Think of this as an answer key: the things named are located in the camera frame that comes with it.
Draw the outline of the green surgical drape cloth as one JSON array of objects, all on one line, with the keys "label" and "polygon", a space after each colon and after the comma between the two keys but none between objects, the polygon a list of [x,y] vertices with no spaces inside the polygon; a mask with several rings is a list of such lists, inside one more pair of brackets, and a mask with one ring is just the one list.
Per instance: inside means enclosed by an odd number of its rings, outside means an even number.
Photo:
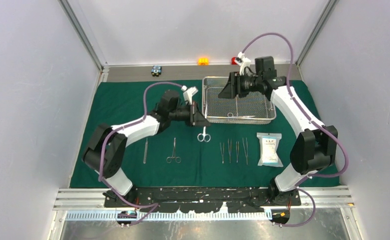
[{"label": "green surgical drape cloth", "polygon": [[[154,86],[151,82],[104,82],[99,85],[86,124],[80,153],[100,124],[124,124],[143,115],[143,101],[152,110],[169,85]],[[268,124],[213,124],[206,129],[212,137],[210,142],[199,142],[200,127],[189,127],[174,121],[162,133],[148,138],[147,162],[143,164],[145,139],[139,140],[125,150],[122,169],[137,187],[265,187],[282,172],[282,168],[258,166],[260,157],[257,133],[280,133],[282,138],[277,154],[284,165],[289,164],[289,154],[295,142],[293,130],[278,113]],[[248,140],[246,165],[242,139]],[[176,138],[177,156],[181,163],[166,162],[171,156],[173,139]],[[227,140],[232,139],[232,162],[228,159]],[[236,163],[235,142],[240,142],[239,163]],[[219,143],[225,143],[225,162],[222,164]]]}]

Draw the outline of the long steel probe rod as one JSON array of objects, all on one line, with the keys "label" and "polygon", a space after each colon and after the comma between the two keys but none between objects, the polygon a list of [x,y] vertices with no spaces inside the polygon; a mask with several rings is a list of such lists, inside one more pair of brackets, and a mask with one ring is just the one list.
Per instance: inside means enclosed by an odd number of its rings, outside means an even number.
[{"label": "long steel probe rod", "polygon": [[146,162],[147,162],[148,145],[149,145],[148,138],[146,138],[146,140],[145,140],[145,147],[144,147],[143,164],[146,164]]}]

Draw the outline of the metal mesh instrument tray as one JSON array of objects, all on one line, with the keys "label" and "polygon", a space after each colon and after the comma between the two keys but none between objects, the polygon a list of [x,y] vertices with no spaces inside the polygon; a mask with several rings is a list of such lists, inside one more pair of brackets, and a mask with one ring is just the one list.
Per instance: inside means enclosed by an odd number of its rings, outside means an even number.
[{"label": "metal mesh instrument tray", "polygon": [[[243,98],[218,98],[227,80],[227,77],[220,76],[208,76],[202,80],[202,111],[209,122],[264,125],[277,117],[274,104],[258,92],[252,92]],[[228,118],[228,112],[236,113],[238,117]]]}]

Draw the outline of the steel surgical forceps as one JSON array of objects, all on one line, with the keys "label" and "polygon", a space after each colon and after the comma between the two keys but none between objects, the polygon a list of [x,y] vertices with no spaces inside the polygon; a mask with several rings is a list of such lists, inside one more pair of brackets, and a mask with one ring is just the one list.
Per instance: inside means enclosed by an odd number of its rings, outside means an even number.
[{"label": "steel surgical forceps", "polygon": [[225,162],[224,154],[225,154],[225,143],[219,143],[220,146],[220,152],[221,152],[221,159],[222,159],[222,164]]}]

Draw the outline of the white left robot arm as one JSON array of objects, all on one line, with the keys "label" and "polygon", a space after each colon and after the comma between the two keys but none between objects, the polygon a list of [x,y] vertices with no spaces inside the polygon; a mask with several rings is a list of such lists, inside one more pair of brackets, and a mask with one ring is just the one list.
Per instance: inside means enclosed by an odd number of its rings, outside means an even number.
[{"label": "white left robot arm", "polygon": [[175,90],[165,91],[152,111],[134,121],[113,126],[99,125],[87,144],[83,162],[117,192],[117,201],[124,207],[132,206],[136,200],[136,194],[131,190],[133,183],[121,168],[126,147],[162,133],[172,121],[184,122],[189,127],[211,126],[193,100],[198,89],[183,86],[181,90],[182,94]]}]

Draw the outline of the steel ring-handled scissors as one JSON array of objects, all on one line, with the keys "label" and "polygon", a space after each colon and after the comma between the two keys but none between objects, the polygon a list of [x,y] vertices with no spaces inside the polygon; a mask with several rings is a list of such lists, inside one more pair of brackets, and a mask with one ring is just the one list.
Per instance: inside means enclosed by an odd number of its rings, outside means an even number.
[{"label": "steel ring-handled scissors", "polygon": [[198,140],[199,142],[206,142],[206,143],[207,143],[207,142],[210,142],[210,140],[211,140],[211,135],[208,134],[208,133],[206,132],[206,128],[207,128],[207,127],[204,126],[202,132],[198,134],[197,140]]}]

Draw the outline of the steel ring-handled hemostat clamp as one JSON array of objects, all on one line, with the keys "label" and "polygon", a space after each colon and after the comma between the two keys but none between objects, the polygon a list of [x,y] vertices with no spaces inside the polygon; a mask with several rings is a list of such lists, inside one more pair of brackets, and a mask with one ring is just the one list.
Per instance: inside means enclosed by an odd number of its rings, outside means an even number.
[{"label": "steel ring-handled hemostat clamp", "polygon": [[173,149],[172,149],[171,156],[168,156],[166,158],[167,163],[170,164],[172,161],[176,162],[177,164],[181,163],[181,158],[177,156],[177,152],[176,152],[176,138],[173,139]]}]

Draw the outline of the steel needle holder clamp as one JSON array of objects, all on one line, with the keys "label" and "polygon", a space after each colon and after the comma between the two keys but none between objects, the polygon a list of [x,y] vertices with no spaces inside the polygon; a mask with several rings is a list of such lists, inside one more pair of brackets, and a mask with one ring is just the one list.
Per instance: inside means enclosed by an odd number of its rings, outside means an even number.
[{"label": "steel needle holder clamp", "polygon": [[239,163],[239,153],[240,153],[240,142],[235,142],[235,151],[236,151],[236,163]]}]

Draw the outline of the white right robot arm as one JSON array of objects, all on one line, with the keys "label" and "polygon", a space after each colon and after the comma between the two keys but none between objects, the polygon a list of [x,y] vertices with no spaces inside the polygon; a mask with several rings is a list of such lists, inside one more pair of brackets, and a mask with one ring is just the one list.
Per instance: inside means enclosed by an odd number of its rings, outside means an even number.
[{"label": "white right robot arm", "polygon": [[334,126],[325,126],[314,117],[288,78],[277,75],[273,57],[256,58],[255,71],[250,69],[251,60],[245,54],[239,53],[235,61],[240,70],[229,74],[218,97],[243,98],[251,92],[259,92],[281,111],[296,135],[290,164],[268,186],[270,202],[281,205],[288,199],[288,194],[307,178],[333,165],[338,132]]}]

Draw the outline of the white sterile packet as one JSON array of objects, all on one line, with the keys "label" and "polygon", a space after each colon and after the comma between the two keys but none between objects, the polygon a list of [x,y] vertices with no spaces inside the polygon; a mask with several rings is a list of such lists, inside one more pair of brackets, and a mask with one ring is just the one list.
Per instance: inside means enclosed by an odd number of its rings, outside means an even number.
[{"label": "white sterile packet", "polygon": [[282,135],[279,133],[259,132],[256,136],[260,144],[260,159],[257,165],[276,168],[283,167],[283,163],[277,154]]}]

